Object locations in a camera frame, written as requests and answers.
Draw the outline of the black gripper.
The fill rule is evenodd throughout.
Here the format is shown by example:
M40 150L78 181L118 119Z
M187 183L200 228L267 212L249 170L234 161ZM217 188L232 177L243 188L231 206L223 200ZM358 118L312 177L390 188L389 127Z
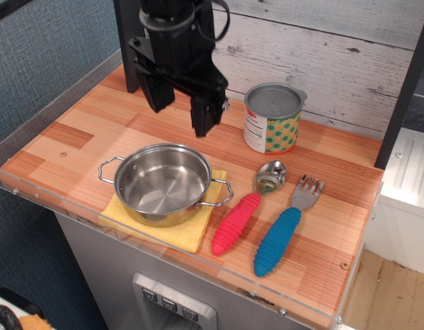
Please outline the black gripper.
M206 137L230 107L228 82L212 61L213 14L164 19L140 13L139 19L148 35L133 37L129 45L136 52L136 75L149 106L156 113L169 106L176 89L190 95L195 136Z

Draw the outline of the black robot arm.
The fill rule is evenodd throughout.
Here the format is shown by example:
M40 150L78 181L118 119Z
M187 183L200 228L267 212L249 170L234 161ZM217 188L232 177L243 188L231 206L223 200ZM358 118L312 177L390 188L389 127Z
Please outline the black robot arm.
M212 1L141 1L138 13L146 37L135 36L134 68L149 106L159 112L181 91L191 99L191 123L202 138L229 107L229 83L212 53L228 31L215 34Z

